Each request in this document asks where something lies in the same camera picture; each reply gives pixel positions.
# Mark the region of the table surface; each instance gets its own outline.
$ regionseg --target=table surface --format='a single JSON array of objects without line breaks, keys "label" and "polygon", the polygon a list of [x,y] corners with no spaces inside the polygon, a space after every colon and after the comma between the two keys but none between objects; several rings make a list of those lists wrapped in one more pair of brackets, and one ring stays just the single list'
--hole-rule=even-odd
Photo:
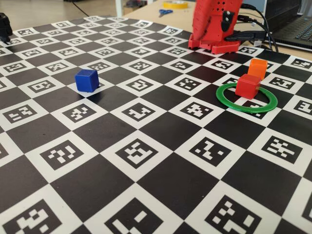
[{"label": "table surface", "polygon": [[[149,20],[155,23],[162,23],[166,25],[171,25],[177,28],[181,28],[183,30],[186,30],[188,32],[192,32],[192,21],[193,21],[193,11],[195,8],[195,2],[188,2],[188,8],[187,9],[174,9],[173,14],[168,14],[163,17],[159,17],[159,9],[163,9],[163,2],[165,0],[157,0],[153,2],[152,4],[149,4],[147,6],[144,6],[142,8],[139,8],[135,10],[134,12],[131,12],[125,17],[131,18],[131,19],[137,19],[137,20]],[[254,11],[249,11],[245,9],[241,9],[240,13],[252,13],[257,14]],[[247,31],[247,30],[255,30],[255,27],[252,27],[250,24],[237,24],[235,26],[236,30],[240,31]],[[281,53],[288,54],[288,55],[294,55],[301,58],[312,60],[312,52],[304,51],[304,50],[298,50],[293,49],[290,47],[285,46],[278,46],[278,49]]]}]

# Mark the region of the red cube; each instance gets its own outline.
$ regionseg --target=red cube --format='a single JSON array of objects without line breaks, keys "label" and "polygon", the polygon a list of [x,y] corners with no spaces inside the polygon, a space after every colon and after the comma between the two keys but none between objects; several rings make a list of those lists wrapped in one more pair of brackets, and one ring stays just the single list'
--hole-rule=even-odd
[{"label": "red cube", "polygon": [[235,94],[243,98],[253,99],[260,87],[261,78],[244,74],[238,79]]}]

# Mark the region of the scissors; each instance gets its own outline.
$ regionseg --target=scissors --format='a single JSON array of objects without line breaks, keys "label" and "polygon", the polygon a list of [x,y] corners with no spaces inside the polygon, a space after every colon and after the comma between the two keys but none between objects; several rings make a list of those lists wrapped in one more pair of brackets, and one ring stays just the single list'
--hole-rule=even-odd
[{"label": "scissors", "polygon": [[166,14],[169,14],[169,13],[172,13],[173,12],[173,10],[159,10],[159,13],[160,13],[160,15],[159,15],[159,17],[163,17],[164,15],[166,15]]}]

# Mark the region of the plastic ring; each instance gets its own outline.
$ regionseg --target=plastic ring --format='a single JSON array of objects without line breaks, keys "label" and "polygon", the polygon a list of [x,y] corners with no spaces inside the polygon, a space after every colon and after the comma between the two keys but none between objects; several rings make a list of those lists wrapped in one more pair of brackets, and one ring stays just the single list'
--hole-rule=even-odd
[{"label": "plastic ring", "polygon": [[242,112],[247,112],[247,113],[263,113],[263,112],[271,111],[277,107],[278,101],[277,101],[276,96],[273,93],[271,93],[269,90],[266,90],[262,87],[259,88],[259,91],[262,92],[269,99],[269,104],[267,104],[266,106],[254,108],[254,107],[240,106],[231,102],[224,96],[224,91],[228,88],[232,88],[236,86],[237,86],[237,83],[224,84],[220,86],[215,93],[216,97],[222,104],[230,107],[231,109],[242,111]]}]

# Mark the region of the tape roll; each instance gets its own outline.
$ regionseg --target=tape roll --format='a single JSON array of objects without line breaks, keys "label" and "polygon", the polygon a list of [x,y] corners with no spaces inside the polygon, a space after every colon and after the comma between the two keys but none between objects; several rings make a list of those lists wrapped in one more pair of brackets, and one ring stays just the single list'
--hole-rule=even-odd
[{"label": "tape roll", "polygon": [[171,9],[183,9],[187,8],[187,2],[180,1],[180,0],[174,0],[174,1],[164,1],[164,7],[165,8],[171,8]]}]

